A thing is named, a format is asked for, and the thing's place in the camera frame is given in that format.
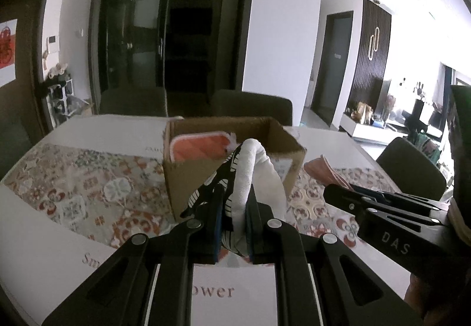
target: silver screw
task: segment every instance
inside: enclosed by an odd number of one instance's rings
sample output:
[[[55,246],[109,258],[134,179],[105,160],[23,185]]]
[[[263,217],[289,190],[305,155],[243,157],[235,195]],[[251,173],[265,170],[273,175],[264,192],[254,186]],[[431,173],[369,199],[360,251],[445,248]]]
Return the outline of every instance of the silver screw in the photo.
[[[201,221],[199,221],[198,219],[189,219],[187,221],[187,227],[189,227],[190,229],[197,229],[201,226]]]
[[[134,245],[142,245],[143,243],[145,243],[145,236],[143,234],[135,234],[134,236],[132,236],[131,242]]]
[[[337,236],[332,233],[326,233],[322,236],[322,239],[326,244],[335,244],[337,242]]]
[[[279,219],[270,219],[267,221],[267,225],[273,228],[281,227],[281,221]]]

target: sliding glass door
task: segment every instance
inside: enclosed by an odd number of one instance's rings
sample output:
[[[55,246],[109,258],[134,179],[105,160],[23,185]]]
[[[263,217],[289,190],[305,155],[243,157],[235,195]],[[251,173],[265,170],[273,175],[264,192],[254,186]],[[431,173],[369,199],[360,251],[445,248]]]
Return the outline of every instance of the sliding glass door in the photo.
[[[168,0],[104,0],[101,91],[163,85]]]

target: oven mitt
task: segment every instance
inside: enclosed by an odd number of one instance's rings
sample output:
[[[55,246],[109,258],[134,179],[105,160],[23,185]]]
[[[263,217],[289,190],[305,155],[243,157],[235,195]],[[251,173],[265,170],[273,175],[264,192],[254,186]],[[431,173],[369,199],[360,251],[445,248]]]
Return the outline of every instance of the oven mitt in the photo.
[[[281,179],[258,140],[248,139],[190,196],[181,218],[191,216],[199,205],[208,203],[217,184],[224,187],[222,245],[247,257],[246,203],[253,184],[259,203],[270,205],[275,218],[284,220],[286,194]]]

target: folded fabric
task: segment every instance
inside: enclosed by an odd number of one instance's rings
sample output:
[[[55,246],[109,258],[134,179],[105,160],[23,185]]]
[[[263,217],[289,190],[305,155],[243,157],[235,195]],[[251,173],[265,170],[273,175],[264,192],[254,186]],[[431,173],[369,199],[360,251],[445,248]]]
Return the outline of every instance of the folded fabric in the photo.
[[[235,148],[235,134],[223,131],[178,135],[170,142],[170,159],[175,161],[224,159]]]
[[[253,185],[259,203],[270,205],[275,218],[284,220],[286,194],[281,179],[258,140],[244,141],[227,160],[189,198],[180,217],[195,214],[198,206],[208,203],[214,188],[224,188],[222,206],[222,244],[241,256],[248,256],[246,241],[246,203]]]
[[[345,189],[353,190],[350,184],[347,183],[347,180],[332,169],[323,154],[317,159],[306,162],[304,170],[309,176],[313,177],[324,186],[336,184]]]

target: chair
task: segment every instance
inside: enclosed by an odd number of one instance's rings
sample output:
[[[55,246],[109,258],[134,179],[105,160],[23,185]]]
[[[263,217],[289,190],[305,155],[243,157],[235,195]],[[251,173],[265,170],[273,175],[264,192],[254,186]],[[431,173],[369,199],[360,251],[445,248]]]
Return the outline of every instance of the chair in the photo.
[[[107,89],[101,94],[99,112],[100,114],[167,117],[167,93],[164,87]]]
[[[216,117],[272,117],[282,125],[293,125],[293,104],[279,96],[220,89],[211,99]]]
[[[395,138],[376,162],[403,193],[440,201],[447,188],[439,169],[405,139]]]
[[[28,152],[32,143],[18,121],[0,124],[0,180]]]

